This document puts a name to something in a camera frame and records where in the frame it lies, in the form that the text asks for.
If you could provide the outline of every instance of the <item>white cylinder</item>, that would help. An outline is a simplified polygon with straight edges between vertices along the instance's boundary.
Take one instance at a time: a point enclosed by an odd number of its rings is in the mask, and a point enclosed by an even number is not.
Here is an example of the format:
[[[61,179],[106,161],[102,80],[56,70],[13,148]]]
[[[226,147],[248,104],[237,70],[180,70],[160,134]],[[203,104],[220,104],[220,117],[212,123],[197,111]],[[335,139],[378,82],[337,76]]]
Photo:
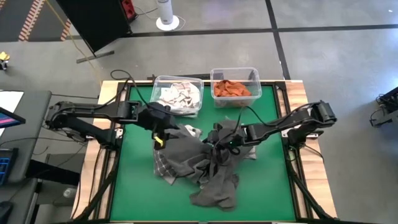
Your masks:
[[[173,22],[173,8],[171,0],[157,0],[157,8],[160,12],[160,20],[163,24],[169,25]]]

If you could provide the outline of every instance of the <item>red device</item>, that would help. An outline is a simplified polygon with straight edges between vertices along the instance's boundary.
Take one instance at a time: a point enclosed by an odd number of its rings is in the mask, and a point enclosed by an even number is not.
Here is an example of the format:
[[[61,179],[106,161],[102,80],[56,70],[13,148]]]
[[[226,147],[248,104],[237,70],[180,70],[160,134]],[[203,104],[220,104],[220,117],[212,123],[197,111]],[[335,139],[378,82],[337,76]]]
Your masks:
[[[137,14],[134,10],[134,6],[132,5],[132,0],[121,0],[121,2],[124,9],[124,13],[126,14],[127,20],[130,23],[137,17]]]

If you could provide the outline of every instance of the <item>gray cloth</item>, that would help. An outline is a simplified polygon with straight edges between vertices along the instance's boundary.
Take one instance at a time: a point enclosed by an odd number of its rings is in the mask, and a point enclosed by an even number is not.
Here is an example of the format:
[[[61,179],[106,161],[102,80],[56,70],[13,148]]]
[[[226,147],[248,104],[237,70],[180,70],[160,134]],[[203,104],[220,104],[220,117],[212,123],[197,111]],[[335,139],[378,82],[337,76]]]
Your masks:
[[[179,127],[181,133],[187,136],[194,136],[196,138],[199,138],[202,134],[202,131],[200,129],[194,128],[190,125],[182,126],[180,124]],[[174,168],[169,164],[167,159],[164,157],[163,150],[153,149],[153,152],[154,152],[154,174],[162,177],[169,184],[173,184],[178,175],[174,171]]]
[[[220,122],[224,128],[234,128],[236,121]],[[191,194],[194,205],[204,207],[219,207],[222,210],[232,210],[236,206],[235,191],[239,178],[234,174],[236,166],[249,153],[252,147],[239,147],[241,153],[234,156],[228,150],[221,156],[228,158],[220,165],[213,157],[212,146],[202,143],[199,139],[186,134],[186,130],[167,130],[178,139],[169,139],[163,154],[179,177],[189,178],[201,185],[201,190]]]

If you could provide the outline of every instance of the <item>yellow cable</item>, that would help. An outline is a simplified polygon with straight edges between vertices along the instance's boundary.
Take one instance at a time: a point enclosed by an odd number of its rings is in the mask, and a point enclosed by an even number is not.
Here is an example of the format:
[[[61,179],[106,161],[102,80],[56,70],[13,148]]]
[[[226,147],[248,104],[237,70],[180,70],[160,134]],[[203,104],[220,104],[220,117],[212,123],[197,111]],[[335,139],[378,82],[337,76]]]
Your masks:
[[[58,20],[61,22],[63,28],[68,32],[68,35],[70,36],[74,46],[76,47],[76,49],[86,58],[87,62],[90,64],[90,66],[92,67],[94,74],[96,75],[98,81],[99,81],[99,87],[101,87],[102,84],[102,79],[100,77],[100,75],[97,72],[97,69],[95,69],[94,65],[90,62],[90,60],[88,60],[88,57],[83,53],[83,51],[80,50],[80,48],[77,46],[75,39],[72,37],[72,35],[69,32],[69,28],[67,27],[67,25],[62,21],[60,15],[55,11],[55,9],[52,7],[52,5],[50,4],[49,0],[44,0],[47,5],[49,5],[51,11],[56,15],[56,17],[58,18]]]

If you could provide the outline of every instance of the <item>wooden table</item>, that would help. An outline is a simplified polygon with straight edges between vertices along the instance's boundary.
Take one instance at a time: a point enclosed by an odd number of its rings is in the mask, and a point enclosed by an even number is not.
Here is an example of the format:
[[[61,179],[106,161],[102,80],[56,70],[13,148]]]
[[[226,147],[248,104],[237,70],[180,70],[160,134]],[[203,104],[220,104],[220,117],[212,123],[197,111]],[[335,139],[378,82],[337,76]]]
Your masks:
[[[307,95],[305,93],[304,85],[301,80],[262,80],[265,82],[285,82],[287,89],[287,96],[289,99],[290,109],[294,110],[300,105],[308,103]],[[150,83],[151,81],[136,81],[137,83]],[[117,92],[119,81],[104,81],[101,87],[101,93],[99,95],[98,103],[102,104],[110,100]],[[282,114],[285,115],[285,106],[282,97],[282,92],[278,91],[280,107],[282,109]],[[106,129],[109,128],[111,122],[107,119],[94,119],[93,124],[99,128]],[[307,145],[320,151],[317,140],[307,140]],[[305,175],[305,181],[307,183],[307,188],[310,193],[314,196],[317,202],[323,207],[323,209],[331,216],[336,217],[335,206],[333,204],[333,199],[331,197],[331,192],[329,188],[328,179],[326,176],[325,167],[322,162],[322,158],[314,154],[305,148],[301,149],[301,160],[303,165],[303,171]],[[80,201],[77,205],[77,196],[75,199],[75,204],[73,210],[77,207],[75,217],[83,211],[83,209],[88,205],[90,194],[91,198],[95,195],[98,185],[100,183],[100,177],[102,172],[109,172],[113,164],[114,154],[109,157],[109,169],[102,170],[104,163],[105,150],[100,149],[100,145],[96,141],[90,141],[87,146],[85,161],[83,163],[83,168],[81,171],[81,195]],[[95,167],[95,161],[97,156],[98,162]],[[104,218],[106,213],[106,207],[108,206],[108,190],[103,195],[101,201],[101,208],[99,210],[99,218]],[[300,190],[296,186],[296,193],[298,198],[298,205],[300,207],[300,214],[302,218],[307,217],[305,212],[305,204],[303,196]]]

